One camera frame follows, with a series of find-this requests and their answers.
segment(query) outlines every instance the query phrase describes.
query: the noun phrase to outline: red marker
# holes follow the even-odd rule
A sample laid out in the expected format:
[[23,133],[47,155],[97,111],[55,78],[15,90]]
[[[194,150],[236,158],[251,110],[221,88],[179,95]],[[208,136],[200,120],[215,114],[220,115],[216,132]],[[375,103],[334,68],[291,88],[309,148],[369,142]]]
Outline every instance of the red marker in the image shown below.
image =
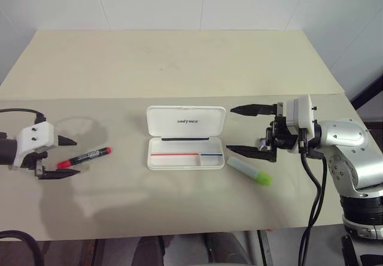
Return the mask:
[[110,148],[101,148],[98,151],[91,151],[87,154],[80,155],[78,157],[71,158],[70,160],[62,161],[57,164],[58,169],[65,169],[70,166],[74,166],[76,164],[83,163],[85,161],[89,161],[98,157],[102,157],[104,155],[110,154],[112,150]]

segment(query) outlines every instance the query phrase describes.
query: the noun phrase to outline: open pencil case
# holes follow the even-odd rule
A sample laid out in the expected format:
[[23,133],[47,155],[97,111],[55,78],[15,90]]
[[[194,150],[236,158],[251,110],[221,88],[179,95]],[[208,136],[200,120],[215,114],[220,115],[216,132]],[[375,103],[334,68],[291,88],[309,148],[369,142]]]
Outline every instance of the open pencil case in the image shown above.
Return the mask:
[[150,106],[148,168],[221,169],[221,134],[226,110],[220,106]]

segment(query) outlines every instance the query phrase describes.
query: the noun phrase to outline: white wall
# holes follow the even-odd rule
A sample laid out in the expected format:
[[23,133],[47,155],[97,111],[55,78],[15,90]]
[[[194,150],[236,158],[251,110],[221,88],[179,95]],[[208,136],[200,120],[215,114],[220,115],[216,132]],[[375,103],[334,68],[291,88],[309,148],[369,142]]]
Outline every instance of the white wall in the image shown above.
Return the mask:
[[351,99],[383,71],[382,7],[383,0],[0,0],[0,82],[36,29],[303,29]]

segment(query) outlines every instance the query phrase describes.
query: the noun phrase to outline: green highlighter cap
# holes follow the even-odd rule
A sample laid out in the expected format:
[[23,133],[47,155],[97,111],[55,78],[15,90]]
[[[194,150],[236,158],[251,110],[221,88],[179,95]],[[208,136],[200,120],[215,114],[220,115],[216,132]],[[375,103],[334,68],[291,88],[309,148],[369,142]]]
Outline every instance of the green highlighter cap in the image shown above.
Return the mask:
[[227,164],[254,179],[254,181],[258,182],[259,184],[265,186],[269,186],[271,184],[271,176],[269,176],[267,173],[256,170],[253,166],[244,163],[242,160],[239,160],[236,157],[229,157]]

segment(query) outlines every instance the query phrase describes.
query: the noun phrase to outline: black cable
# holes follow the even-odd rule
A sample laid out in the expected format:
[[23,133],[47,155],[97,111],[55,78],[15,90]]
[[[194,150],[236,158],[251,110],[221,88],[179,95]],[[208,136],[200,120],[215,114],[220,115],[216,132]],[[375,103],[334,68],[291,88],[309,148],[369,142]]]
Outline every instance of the black cable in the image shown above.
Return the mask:
[[35,111],[34,109],[11,108],[0,109],[0,112],[31,112],[33,114],[36,114],[35,124],[46,121],[44,114],[42,112]]
[[315,222],[317,221],[322,209],[322,205],[323,205],[324,191],[326,189],[326,180],[327,180],[327,161],[324,157],[322,158],[322,163],[323,163],[322,186],[319,184],[315,176],[312,174],[310,167],[308,166],[305,153],[301,153],[301,161],[302,161],[303,168],[306,170],[306,173],[310,177],[311,181],[313,181],[313,183],[317,187],[317,194],[315,196],[315,200],[311,208],[308,226],[306,227],[306,230],[302,235],[302,239],[300,241],[300,246],[299,246],[298,265],[304,266],[306,264],[306,257],[307,257],[311,228],[314,226]]
[[32,251],[35,266],[44,266],[44,258],[42,257],[37,241],[28,233],[18,230],[0,231],[0,239],[4,238],[16,238],[25,242]]

